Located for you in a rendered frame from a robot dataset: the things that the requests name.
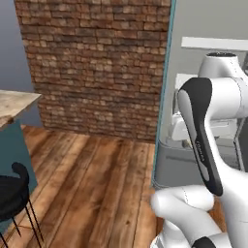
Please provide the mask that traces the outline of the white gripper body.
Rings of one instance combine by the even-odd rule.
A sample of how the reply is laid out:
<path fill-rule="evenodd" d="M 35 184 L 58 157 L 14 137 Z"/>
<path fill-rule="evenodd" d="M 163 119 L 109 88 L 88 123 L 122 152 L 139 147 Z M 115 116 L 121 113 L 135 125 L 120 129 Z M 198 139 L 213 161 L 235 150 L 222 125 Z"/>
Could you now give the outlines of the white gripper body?
<path fill-rule="evenodd" d="M 214 137 L 233 137 L 237 129 L 237 120 L 212 120 L 210 127 Z M 170 116 L 169 137 L 176 141 L 189 139 L 186 124 L 179 111 Z"/>

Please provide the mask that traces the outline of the grey fridge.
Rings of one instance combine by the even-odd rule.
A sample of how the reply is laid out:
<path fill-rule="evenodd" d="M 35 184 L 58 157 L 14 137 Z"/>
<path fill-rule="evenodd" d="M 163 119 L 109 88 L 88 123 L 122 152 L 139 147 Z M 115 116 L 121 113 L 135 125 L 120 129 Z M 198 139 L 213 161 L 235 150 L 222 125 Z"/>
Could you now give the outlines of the grey fridge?
<path fill-rule="evenodd" d="M 174 95 L 176 75 L 197 75 L 203 58 L 211 52 L 236 54 L 248 75 L 248 51 L 186 48 L 181 46 L 183 37 L 248 40 L 248 0 L 176 0 L 155 172 L 157 189 L 202 183 L 190 142 L 169 137 L 171 115 L 179 111 Z"/>

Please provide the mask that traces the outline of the teal cabinet side panel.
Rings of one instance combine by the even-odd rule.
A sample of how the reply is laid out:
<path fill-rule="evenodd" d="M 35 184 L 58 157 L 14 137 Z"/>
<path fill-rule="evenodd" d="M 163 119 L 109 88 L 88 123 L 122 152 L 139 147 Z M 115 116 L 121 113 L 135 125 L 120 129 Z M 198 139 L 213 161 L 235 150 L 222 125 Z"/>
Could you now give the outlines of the teal cabinet side panel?
<path fill-rule="evenodd" d="M 171 0 L 170 6 L 170 22 L 169 22 L 169 31 L 167 36 L 167 46 L 166 46 L 166 54 L 165 54 L 165 61 L 163 67 L 163 80 L 162 80 L 162 87 L 161 87 L 161 94 L 160 94 L 160 106 L 159 106 L 159 115 L 158 115 L 158 122 L 157 122 L 157 132 L 156 132 L 156 139 L 155 139 L 155 152 L 153 157 L 153 169 L 151 173 L 151 186 L 156 187 L 155 185 L 155 172 L 156 172 L 156 163 L 158 157 L 158 148 L 159 148 L 159 141 L 161 135 L 161 128 L 163 126 L 163 114 L 164 114 L 164 101 L 165 101 L 165 92 L 166 92 L 166 85 L 167 85 L 167 73 L 168 73 L 168 65 L 171 53 L 171 36 L 172 36 L 172 29 L 173 29 L 173 22 L 174 22 L 174 14 L 176 9 L 176 0 Z"/>

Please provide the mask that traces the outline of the teal island with wooden top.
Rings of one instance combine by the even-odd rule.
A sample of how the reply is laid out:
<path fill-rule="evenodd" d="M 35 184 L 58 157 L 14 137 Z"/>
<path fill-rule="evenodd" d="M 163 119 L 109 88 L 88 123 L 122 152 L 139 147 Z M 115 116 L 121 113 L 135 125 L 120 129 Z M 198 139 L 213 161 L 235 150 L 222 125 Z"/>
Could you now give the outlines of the teal island with wooden top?
<path fill-rule="evenodd" d="M 15 176 L 12 163 L 22 163 L 29 173 L 30 192 L 34 191 L 38 183 L 20 127 L 19 116 L 40 97 L 39 93 L 0 90 L 0 174 Z"/>

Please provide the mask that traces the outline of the black stool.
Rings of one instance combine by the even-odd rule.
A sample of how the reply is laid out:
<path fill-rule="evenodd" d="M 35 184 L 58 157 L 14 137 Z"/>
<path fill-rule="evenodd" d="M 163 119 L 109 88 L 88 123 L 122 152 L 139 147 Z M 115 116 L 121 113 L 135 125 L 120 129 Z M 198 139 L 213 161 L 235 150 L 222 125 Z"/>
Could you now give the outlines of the black stool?
<path fill-rule="evenodd" d="M 18 177 L 0 175 L 0 223 L 14 220 L 23 209 L 29 216 L 27 209 L 27 204 L 30 203 L 28 170 L 18 162 L 12 164 L 12 170 L 18 174 Z"/>

